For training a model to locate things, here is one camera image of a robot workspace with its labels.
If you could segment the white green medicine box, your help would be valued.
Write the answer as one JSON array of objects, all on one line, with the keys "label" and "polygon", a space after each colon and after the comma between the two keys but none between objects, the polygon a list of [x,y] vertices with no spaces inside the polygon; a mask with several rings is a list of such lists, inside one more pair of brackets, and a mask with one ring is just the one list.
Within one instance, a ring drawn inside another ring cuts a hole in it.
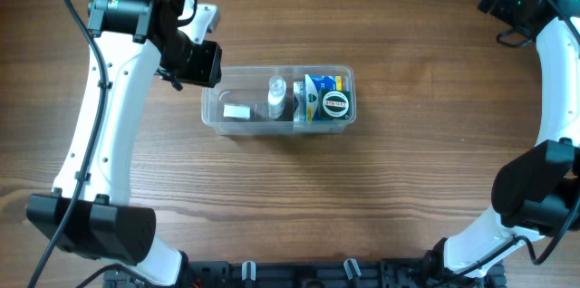
[{"label": "white green medicine box", "polygon": [[223,117],[238,120],[249,120],[251,118],[251,108],[244,105],[225,104]]}]

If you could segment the clear cap white spray bottle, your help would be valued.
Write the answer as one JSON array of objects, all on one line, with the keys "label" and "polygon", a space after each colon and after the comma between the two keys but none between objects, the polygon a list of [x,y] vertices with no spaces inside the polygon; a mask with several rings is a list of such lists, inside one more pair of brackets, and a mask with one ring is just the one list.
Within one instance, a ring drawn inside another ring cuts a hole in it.
[{"label": "clear cap white spray bottle", "polygon": [[267,95],[268,115],[271,119],[280,118],[285,109],[286,82],[281,76],[273,76],[269,80]]}]

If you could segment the white blue medicine box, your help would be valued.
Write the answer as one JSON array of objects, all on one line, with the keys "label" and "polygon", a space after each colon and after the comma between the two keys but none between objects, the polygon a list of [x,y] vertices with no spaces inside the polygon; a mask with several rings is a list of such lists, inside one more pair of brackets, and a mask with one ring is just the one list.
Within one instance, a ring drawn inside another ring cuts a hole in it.
[{"label": "white blue medicine box", "polygon": [[305,120],[304,83],[302,81],[293,84],[293,120],[302,122]]}]

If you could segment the blue yellow VapoDrops box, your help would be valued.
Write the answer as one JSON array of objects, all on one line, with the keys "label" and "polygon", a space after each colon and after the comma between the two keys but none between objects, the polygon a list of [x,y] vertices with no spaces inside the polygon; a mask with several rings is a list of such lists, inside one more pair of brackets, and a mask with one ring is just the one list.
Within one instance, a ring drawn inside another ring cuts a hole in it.
[{"label": "blue yellow VapoDrops box", "polygon": [[306,121],[319,120],[318,106],[321,90],[341,90],[343,76],[306,74],[303,80],[304,118]]}]

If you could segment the dark green round-logo box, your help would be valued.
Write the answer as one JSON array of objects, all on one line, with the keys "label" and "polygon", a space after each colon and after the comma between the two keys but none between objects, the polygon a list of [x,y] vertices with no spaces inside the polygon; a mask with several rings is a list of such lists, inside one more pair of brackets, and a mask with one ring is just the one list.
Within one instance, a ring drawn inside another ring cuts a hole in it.
[{"label": "dark green round-logo box", "polygon": [[321,90],[317,109],[319,120],[348,120],[352,116],[352,94],[349,91]]}]

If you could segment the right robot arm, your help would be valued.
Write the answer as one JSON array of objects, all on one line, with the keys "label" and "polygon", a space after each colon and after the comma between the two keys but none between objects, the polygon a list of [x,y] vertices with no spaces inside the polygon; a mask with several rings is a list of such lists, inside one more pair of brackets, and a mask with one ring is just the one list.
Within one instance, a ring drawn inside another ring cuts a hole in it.
[{"label": "right robot arm", "polygon": [[525,246],[541,265],[579,228],[579,0],[481,0],[478,9],[520,34],[541,64],[542,112],[535,146],[502,167],[491,205],[462,232],[441,239],[414,270],[419,284],[473,285]]}]

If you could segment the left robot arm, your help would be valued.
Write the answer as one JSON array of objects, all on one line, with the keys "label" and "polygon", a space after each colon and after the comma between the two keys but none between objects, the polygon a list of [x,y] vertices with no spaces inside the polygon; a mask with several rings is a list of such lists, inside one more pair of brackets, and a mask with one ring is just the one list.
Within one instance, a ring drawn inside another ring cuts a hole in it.
[{"label": "left robot arm", "polygon": [[220,82],[222,51],[206,39],[219,11],[199,0],[90,0],[88,15],[79,28],[90,69],[72,144],[52,191],[26,208],[48,239],[31,283],[61,250],[147,287],[191,287],[187,255],[157,236],[152,209],[130,203],[131,158],[155,76],[176,90]]}]

